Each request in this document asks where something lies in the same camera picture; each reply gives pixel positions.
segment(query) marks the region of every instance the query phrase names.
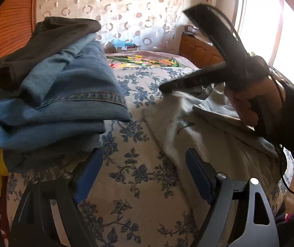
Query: bed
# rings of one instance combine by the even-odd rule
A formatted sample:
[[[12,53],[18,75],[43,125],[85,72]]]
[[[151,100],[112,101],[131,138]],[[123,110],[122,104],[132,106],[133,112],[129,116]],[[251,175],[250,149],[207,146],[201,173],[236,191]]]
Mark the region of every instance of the bed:
[[[158,52],[136,51],[107,55],[132,116],[129,123],[106,121],[102,135],[104,163],[87,197],[79,205],[86,225],[98,246],[189,246],[198,228],[186,202],[173,164],[153,139],[141,109],[161,98],[158,86],[197,68],[187,59]],[[286,151],[285,180],[290,183],[294,160]],[[74,162],[59,161],[46,170],[10,174],[6,209],[11,228],[25,186],[33,177],[51,180],[72,171],[84,157]],[[281,183],[269,202],[275,214],[286,189]],[[51,201],[59,237],[70,246],[56,202]]]

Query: window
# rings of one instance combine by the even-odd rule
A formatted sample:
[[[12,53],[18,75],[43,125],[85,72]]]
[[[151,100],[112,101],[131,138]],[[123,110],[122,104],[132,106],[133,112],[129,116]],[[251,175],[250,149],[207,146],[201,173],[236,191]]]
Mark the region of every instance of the window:
[[[245,49],[294,84],[294,11],[284,0],[245,0],[243,7],[238,33]]]

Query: wooden cabinet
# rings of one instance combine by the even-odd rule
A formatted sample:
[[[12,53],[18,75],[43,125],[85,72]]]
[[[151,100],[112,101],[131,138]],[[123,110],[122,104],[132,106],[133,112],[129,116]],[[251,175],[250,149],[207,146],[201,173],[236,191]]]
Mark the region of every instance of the wooden cabinet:
[[[0,5],[0,57],[24,47],[33,34],[36,0],[5,0]]]
[[[190,60],[198,68],[223,61],[218,50],[194,37],[181,36],[179,55]]]

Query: metal screw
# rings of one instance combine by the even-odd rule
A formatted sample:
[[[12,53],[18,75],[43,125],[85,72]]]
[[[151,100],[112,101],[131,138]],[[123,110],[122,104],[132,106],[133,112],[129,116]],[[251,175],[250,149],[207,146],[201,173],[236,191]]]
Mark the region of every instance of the metal screw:
[[[250,181],[251,181],[251,183],[252,183],[252,184],[254,184],[254,185],[257,185],[257,184],[259,184],[259,181],[258,181],[258,179],[254,178],[254,177],[253,177],[253,178],[251,178],[251,179],[250,179]]]
[[[30,183],[31,183],[32,185],[37,184],[37,182],[38,182],[38,178],[36,178],[36,177],[32,178],[31,181],[30,181]]]
[[[217,173],[217,178],[218,178],[219,180],[225,179],[226,177],[227,177],[226,174],[223,173],[223,172],[219,172],[219,173]]]
[[[65,172],[65,173],[62,175],[62,177],[63,177],[64,179],[69,179],[69,178],[72,177],[72,173],[71,173],[71,172]]]

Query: electrical cord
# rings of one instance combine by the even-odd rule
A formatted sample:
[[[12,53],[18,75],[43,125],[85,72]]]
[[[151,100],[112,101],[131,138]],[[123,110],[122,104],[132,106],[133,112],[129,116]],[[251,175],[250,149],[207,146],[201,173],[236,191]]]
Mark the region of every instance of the electrical cord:
[[[238,36],[238,33],[235,29],[235,27],[233,26],[232,22],[228,19],[228,17],[218,8],[216,8],[213,5],[208,5],[208,7],[214,11],[216,11],[220,16],[222,16],[224,18],[224,20],[227,22],[227,24],[229,25],[229,27],[231,28],[231,30],[233,31],[233,33],[235,34],[235,38],[236,40],[241,44],[241,46],[245,49],[240,37]]]
[[[282,94],[282,92],[281,92],[281,89],[280,89],[280,87],[279,87],[277,81],[275,80],[275,78],[274,78],[272,75],[271,75],[270,77],[271,77],[271,79],[273,80],[273,82],[275,83],[275,86],[276,86],[276,88],[277,88],[277,90],[278,90],[278,93],[279,93],[280,98],[281,98],[282,109],[283,109],[285,104],[284,104],[284,99],[283,99],[283,94]],[[281,158],[280,175],[281,175],[282,182],[283,182],[285,188],[286,188],[289,192],[291,192],[292,194],[294,194],[294,191],[292,191],[292,190],[288,187],[288,185],[286,184],[286,182],[285,182],[285,180],[284,180],[284,177],[283,177],[285,171],[284,171],[284,172],[282,171],[282,164],[284,163],[284,161],[285,161],[285,159],[286,159],[286,156],[285,156],[285,154],[284,154],[284,146],[283,146],[283,145],[281,146],[280,144],[275,143],[275,144],[274,144],[274,147],[275,147],[275,150],[276,150],[276,153],[277,153],[278,157]]]

